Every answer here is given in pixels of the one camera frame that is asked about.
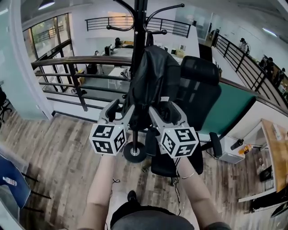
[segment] ceiling light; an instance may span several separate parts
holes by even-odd
[[[269,30],[267,30],[267,29],[265,29],[265,28],[262,28],[265,32],[267,32],[268,34],[271,34],[271,35],[273,35],[274,37],[277,37],[277,35],[275,34],[275,33],[273,33],[273,32],[271,32],[271,31],[269,31]]]
[[[54,3],[54,0],[43,0],[41,5],[39,6],[39,9],[45,9],[49,6],[52,6]]]
[[[4,14],[4,13],[7,13],[7,12],[8,12],[8,8],[6,8],[6,9],[0,11],[0,15],[2,15],[2,14]]]

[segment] glass window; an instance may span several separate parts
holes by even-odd
[[[210,26],[212,13],[202,8],[194,6],[185,6],[177,8],[175,20],[192,25],[196,21],[196,30],[198,38],[205,40]]]
[[[64,57],[73,57],[73,50],[71,45],[67,45],[63,48]]]
[[[60,15],[57,17],[61,43],[70,38],[69,33],[68,33],[68,26],[69,25],[67,22],[67,17],[68,17],[68,14]]]
[[[61,58],[61,55],[58,53],[54,58]],[[66,73],[64,65],[55,65],[55,66],[56,66],[57,73],[59,73],[59,74],[65,74]],[[65,77],[65,76],[59,77],[59,79],[61,80],[61,83],[63,83],[63,84],[70,84],[68,78],[70,78],[70,77]]]
[[[25,46],[26,46],[26,50],[27,50],[30,62],[34,62],[36,61],[36,56],[34,54],[34,49],[32,46],[31,39],[30,39],[29,30],[25,30],[23,32],[23,37],[24,37],[24,42],[25,42]]]
[[[38,57],[43,56],[58,45],[54,19],[33,26],[32,34]]]

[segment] glass partition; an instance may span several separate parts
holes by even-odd
[[[33,44],[31,41],[29,30],[23,31],[23,37],[24,37],[24,42],[25,42],[25,46],[26,46],[29,59],[31,62],[34,62],[36,61],[37,58],[34,53]]]
[[[175,20],[179,22],[192,25],[193,21],[195,21],[198,38],[202,40],[206,39],[211,18],[212,12],[192,5],[178,8],[175,15]]]
[[[73,57],[73,49],[71,45],[67,45],[63,48],[64,57]]]
[[[58,20],[60,41],[62,43],[70,38],[68,32],[68,15],[67,14],[60,15],[57,17],[57,20]]]
[[[59,45],[54,18],[41,22],[32,27],[32,35],[38,57]]]

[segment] blue chair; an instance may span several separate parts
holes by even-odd
[[[23,176],[38,182],[36,179],[21,173],[11,161],[0,155],[0,186],[7,185],[9,187],[19,208],[43,213],[42,210],[25,207],[28,197],[30,194],[36,194],[47,199],[51,199],[51,197],[32,191]]]

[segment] black railing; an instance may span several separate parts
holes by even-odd
[[[36,61],[31,64],[32,64],[33,69],[36,69],[37,67],[41,67],[41,66],[68,65],[68,68],[70,71],[69,74],[67,73],[66,74],[38,73],[36,74],[36,76],[57,76],[57,77],[72,78],[72,81],[69,81],[69,84],[51,83],[51,82],[41,82],[39,84],[60,86],[60,87],[67,87],[67,88],[74,89],[76,91],[76,94],[57,92],[57,91],[51,91],[51,90],[46,90],[46,89],[44,89],[43,92],[62,95],[62,96],[78,97],[79,102],[67,101],[67,100],[62,100],[62,99],[53,98],[53,97],[47,97],[47,99],[51,101],[58,101],[58,102],[64,102],[64,103],[73,104],[73,105],[79,105],[83,107],[84,111],[88,111],[88,108],[103,109],[103,107],[101,106],[87,104],[85,102],[85,99],[102,101],[102,102],[111,102],[112,100],[107,99],[107,98],[99,98],[99,97],[83,95],[81,91],[82,89],[105,91],[105,92],[119,93],[119,94],[127,94],[127,92],[118,90],[118,89],[80,85],[78,81],[80,77],[130,82],[130,80],[126,77],[96,75],[96,74],[79,74],[79,73],[76,73],[75,67],[74,67],[75,64],[108,64],[108,65],[115,65],[115,66],[131,66],[131,58],[127,58],[127,57],[111,57],[111,56],[81,56],[81,57],[65,57],[65,58],[63,57],[63,58],[53,58],[53,59],[48,59],[48,60],[43,60],[43,61]]]
[[[64,26],[59,26],[59,31],[63,31],[63,30],[64,30]],[[51,29],[43,31],[39,34],[33,34],[33,38],[34,38],[35,43],[54,38],[55,36],[56,36],[56,29],[55,28],[51,28]]]
[[[258,92],[284,109],[288,103],[283,94],[273,85],[266,72],[245,52],[219,35],[215,47],[231,65],[247,88]]]
[[[87,31],[106,29],[107,26],[127,29],[133,25],[131,16],[115,16],[86,19]],[[150,31],[166,30],[168,33],[188,38],[191,25],[163,18],[152,18],[147,28]]]

